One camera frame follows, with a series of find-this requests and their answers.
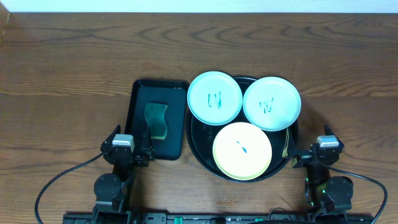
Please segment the yellow round plate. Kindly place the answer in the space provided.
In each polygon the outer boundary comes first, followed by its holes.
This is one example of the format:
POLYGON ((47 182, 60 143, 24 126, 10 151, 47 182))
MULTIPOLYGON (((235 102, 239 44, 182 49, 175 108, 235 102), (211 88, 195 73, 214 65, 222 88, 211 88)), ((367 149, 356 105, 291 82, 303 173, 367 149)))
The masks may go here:
POLYGON ((213 141, 214 161, 234 180, 253 180, 262 175, 272 160, 272 146, 266 133, 251 123, 231 123, 213 141))

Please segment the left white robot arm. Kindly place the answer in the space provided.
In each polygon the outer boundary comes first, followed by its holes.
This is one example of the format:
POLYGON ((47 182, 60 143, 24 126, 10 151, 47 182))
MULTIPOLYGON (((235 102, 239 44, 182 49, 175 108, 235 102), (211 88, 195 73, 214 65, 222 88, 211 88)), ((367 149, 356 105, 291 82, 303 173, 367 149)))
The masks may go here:
POLYGON ((141 144, 135 146, 133 136, 121 134, 117 125, 100 150, 113 171, 98 177, 94 184, 93 223, 142 223, 142 215, 130 202, 137 168, 154 160, 149 128, 145 128, 141 144))

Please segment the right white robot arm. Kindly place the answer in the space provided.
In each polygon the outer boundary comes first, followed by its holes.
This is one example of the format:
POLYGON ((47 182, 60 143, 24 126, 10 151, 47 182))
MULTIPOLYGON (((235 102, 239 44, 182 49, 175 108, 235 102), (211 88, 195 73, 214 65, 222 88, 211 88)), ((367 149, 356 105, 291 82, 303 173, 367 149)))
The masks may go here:
POLYGON ((308 219, 344 215, 352 209, 353 181, 344 176, 330 175, 329 166, 337 162, 344 144, 328 125, 325 134, 307 151, 290 151, 293 168, 304 168, 306 173, 305 201, 309 205, 308 219))

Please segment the green and yellow sponge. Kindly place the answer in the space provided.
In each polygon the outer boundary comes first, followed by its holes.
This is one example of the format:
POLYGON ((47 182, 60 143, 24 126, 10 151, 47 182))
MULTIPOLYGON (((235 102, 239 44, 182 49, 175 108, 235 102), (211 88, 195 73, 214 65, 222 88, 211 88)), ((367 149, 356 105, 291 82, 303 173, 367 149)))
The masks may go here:
POLYGON ((165 112, 168 106, 161 103, 147 103, 144 108, 144 117, 150 130, 150 138, 165 140, 167 136, 167 123, 165 112))

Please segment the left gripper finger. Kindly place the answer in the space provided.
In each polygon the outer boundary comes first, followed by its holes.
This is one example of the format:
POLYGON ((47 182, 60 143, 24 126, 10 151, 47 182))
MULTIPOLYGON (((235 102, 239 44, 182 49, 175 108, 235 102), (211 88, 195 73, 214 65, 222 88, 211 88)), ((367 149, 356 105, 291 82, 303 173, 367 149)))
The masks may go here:
POLYGON ((141 150, 147 156, 148 160, 154 160, 154 150, 152 148, 149 128, 146 128, 143 133, 141 150))
POLYGON ((113 132, 107 137, 107 145, 118 145, 117 140, 114 140, 115 137, 121 133, 121 126, 118 124, 113 132))

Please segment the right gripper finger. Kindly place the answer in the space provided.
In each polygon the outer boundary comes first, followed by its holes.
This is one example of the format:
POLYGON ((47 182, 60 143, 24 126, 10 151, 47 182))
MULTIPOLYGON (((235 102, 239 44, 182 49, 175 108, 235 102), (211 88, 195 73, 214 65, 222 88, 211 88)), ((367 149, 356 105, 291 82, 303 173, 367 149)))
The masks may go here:
POLYGON ((324 132, 326 136, 326 142, 328 145, 339 145, 341 141, 337 137, 337 135, 332 131, 329 125, 324 125, 324 132))
POLYGON ((296 151, 296 146, 295 146, 292 132, 289 128, 287 129, 287 132, 288 132, 288 137, 289 137, 288 146, 287 146, 287 157, 291 158, 292 156, 294 156, 294 153, 296 151))

